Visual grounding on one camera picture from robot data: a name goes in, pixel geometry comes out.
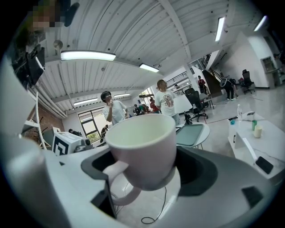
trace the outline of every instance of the white t-shirt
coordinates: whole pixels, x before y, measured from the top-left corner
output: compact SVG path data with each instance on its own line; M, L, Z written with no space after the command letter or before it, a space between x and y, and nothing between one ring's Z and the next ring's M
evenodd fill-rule
M176 95L171 90L166 90L166 92L158 91L155 95L155 105L160 106L162 114L166 116L174 116L174 103L173 99Z
M113 101L114 105L112 108L112 124L115 125L116 123L119 123L125 119L125 111L126 106L120 102L120 101ZM107 120L107 117L109 115L109 107L106 106L103 108L103 114L105 119Z

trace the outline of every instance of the green tray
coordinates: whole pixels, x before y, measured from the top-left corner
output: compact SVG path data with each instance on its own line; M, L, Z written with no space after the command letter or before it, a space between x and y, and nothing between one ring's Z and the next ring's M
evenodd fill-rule
M191 147L202 133L203 124L184 125L176 132L176 144Z

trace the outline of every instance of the plastic bottle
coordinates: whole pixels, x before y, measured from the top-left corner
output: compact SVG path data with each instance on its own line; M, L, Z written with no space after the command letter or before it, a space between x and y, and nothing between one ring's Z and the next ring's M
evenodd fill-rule
M240 104L237 105L237 117L238 121L242 121L242 110Z

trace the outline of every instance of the office chair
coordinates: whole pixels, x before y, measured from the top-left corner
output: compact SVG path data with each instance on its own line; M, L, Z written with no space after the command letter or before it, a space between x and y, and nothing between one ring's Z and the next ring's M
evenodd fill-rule
M194 93L195 92L195 89L193 89L193 88L189 88L189 89L187 89L187 90L185 90L184 91L184 93L187 95L187 94L192 94L192 93Z
M191 118L191 120L194 118L197 118L197 122L199 122L200 116L206 117L208 119L208 116L204 111L204 105L200 101L199 92L195 91L192 94L187 94L186 97L188 98L188 100L193 106L192 111L193 111L194 116Z
M252 94L251 91L255 92L254 83L250 80L249 71L244 69L242 71L242 76L244 77L244 80L243 81L239 80L239 83L240 83L240 86L242 87L244 94L246 94L247 92L250 92Z

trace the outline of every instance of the person in white t-shirt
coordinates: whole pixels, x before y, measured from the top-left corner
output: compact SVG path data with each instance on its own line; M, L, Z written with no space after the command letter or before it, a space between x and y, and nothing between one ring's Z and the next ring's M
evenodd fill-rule
M110 91L101 94L101 100L107 105L103 108L103 114L106 121L113 125L129 118L129 112L126 106L120 101L113 101Z
M174 118L176 125L179 125L179 113L175 113L174 110L174 98L176 97L175 94L171 90L166 89L166 82L162 79L157 82L157 87L159 91L155 95L156 107L161 110L163 115Z

